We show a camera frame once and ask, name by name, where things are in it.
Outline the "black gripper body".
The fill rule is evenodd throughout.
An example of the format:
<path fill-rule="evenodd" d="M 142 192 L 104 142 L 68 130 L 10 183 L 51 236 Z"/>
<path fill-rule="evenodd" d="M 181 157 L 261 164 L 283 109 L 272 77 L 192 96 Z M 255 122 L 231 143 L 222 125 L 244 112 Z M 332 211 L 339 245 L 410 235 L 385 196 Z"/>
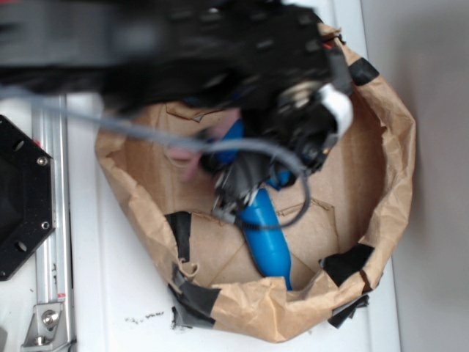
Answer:
<path fill-rule="evenodd" d="M 294 183 L 308 196 L 307 178 L 322 168 L 353 119 L 343 56 L 323 45 L 317 17 L 307 7 L 206 3 L 199 22 L 222 61 L 204 82 L 200 105 L 239 109 L 246 138 L 266 139 L 292 152 L 300 167 Z M 202 165 L 213 172 L 205 167 L 208 154 Z M 226 192 L 224 173 L 213 173 L 218 180 L 211 212 L 223 220 L 241 220 L 239 213 L 268 186 Z"/>

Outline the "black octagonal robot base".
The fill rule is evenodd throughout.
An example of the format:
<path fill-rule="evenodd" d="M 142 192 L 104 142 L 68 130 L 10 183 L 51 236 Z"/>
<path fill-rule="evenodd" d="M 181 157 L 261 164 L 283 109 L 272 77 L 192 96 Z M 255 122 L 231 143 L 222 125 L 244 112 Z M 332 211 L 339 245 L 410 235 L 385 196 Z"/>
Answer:
<path fill-rule="evenodd" d="M 54 230 L 52 158 L 1 116 L 1 281 L 11 279 Z"/>

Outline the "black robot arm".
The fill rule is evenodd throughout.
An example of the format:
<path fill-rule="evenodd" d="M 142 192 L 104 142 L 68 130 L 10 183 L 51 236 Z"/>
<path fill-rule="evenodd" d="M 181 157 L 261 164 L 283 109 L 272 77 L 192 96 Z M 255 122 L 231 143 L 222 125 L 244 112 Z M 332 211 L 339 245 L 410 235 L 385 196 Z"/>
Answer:
<path fill-rule="evenodd" d="M 3 1 L 1 93 L 96 92 L 128 114 L 153 103 L 240 110 L 212 143 L 213 215 L 234 221 L 263 183 L 316 172 L 353 120 L 350 77 L 311 8 L 282 1 Z"/>

